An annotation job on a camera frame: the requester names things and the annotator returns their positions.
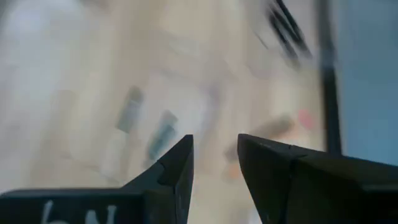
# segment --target black pole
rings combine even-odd
[[[331,38],[331,16],[329,0],[314,0],[317,20],[318,43],[320,45],[320,76],[323,93],[326,151],[341,155],[339,109],[334,67],[335,51]]]

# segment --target blue wall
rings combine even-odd
[[[398,1],[335,4],[343,152],[398,165]]]

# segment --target blurry table surface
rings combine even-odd
[[[286,3],[316,58],[312,0]],[[168,110],[178,122],[167,147],[195,136],[190,223],[245,219],[253,204],[242,178],[223,177],[224,152],[238,133],[285,114],[297,125],[279,141],[323,150],[317,65],[290,67],[272,30],[255,23],[261,16],[248,16],[261,15],[249,7],[256,4],[10,2],[0,21],[0,190],[121,185],[101,168],[126,95],[137,86],[140,115],[121,140],[131,149],[128,179],[144,170],[148,142]],[[311,128],[300,124],[301,111]]]

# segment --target black cable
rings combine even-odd
[[[304,41],[302,31],[289,10],[286,8],[283,0],[275,0],[275,2],[283,15],[274,6],[271,6],[268,20],[287,55],[291,57],[292,60],[297,60],[297,54],[285,35],[287,35],[302,52],[310,55],[310,51]]]

